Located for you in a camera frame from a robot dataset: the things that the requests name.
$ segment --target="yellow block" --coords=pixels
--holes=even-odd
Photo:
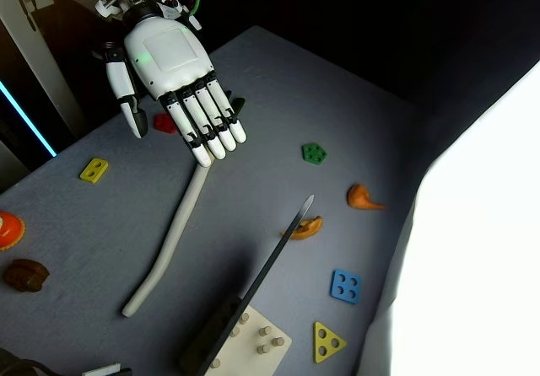
[[[313,347],[316,363],[321,363],[347,346],[347,342],[343,338],[337,336],[324,324],[316,321],[313,328],[315,330]]]
[[[100,180],[105,171],[107,171],[108,166],[109,163],[107,163],[104,159],[92,158],[90,164],[86,166],[84,171],[81,172],[81,175],[78,177],[81,180],[87,180],[88,182],[95,184],[98,180]]]

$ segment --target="white robotic hand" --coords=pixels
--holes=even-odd
[[[181,13],[181,6],[176,8]],[[246,140],[207,52],[184,24],[166,19],[154,1],[132,5],[123,22],[131,30],[124,40],[126,59],[150,95],[170,114],[200,165],[212,163],[207,147],[215,158],[223,159],[225,150],[233,151],[236,143]],[[146,132],[143,111],[133,103],[136,98],[126,60],[121,51],[113,51],[105,60],[127,122],[141,137]]]

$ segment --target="yellow triangle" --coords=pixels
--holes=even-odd
[[[343,338],[337,336],[324,324],[316,321],[313,328],[315,332],[313,352],[316,363],[321,363],[347,346],[347,342]]]

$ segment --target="gray table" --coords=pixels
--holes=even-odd
[[[248,141],[212,167],[148,301],[132,318],[121,316],[159,251],[194,159],[179,136],[150,129],[138,140],[119,115],[0,196],[0,209],[27,225],[20,243],[0,253],[0,271],[30,258],[51,272],[36,294],[0,282],[0,346],[64,374],[116,361],[136,375],[178,374],[181,348],[230,292],[225,286],[246,291],[278,232],[314,193],[309,216],[322,215],[323,230],[285,247],[252,305],[293,339],[277,375],[351,373],[406,212],[392,200],[410,105],[257,27],[212,58],[224,87],[247,99]],[[145,104],[150,119],[161,112]],[[302,160],[307,142],[326,149],[324,164]],[[97,185],[78,178],[93,157],[110,163]],[[389,208],[349,208],[346,191],[357,181]],[[329,296],[335,268],[362,277],[360,304]],[[316,320],[348,341],[322,364],[312,360]]]

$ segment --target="glowing blue line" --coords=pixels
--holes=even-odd
[[[0,81],[0,90],[3,92],[3,94],[8,98],[9,103],[15,108],[15,110],[19,113],[20,117],[23,118],[23,121],[26,122],[28,127],[31,131],[34,132],[35,136],[40,140],[41,144],[47,149],[49,153],[51,153],[51,156],[56,157],[57,154],[52,149],[52,147],[49,145],[47,140],[41,135],[40,131],[37,130],[37,128],[34,126],[34,123],[28,118],[28,116],[24,113],[24,110],[21,109],[17,101],[11,94],[9,93],[8,89],[4,87],[3,82]]]

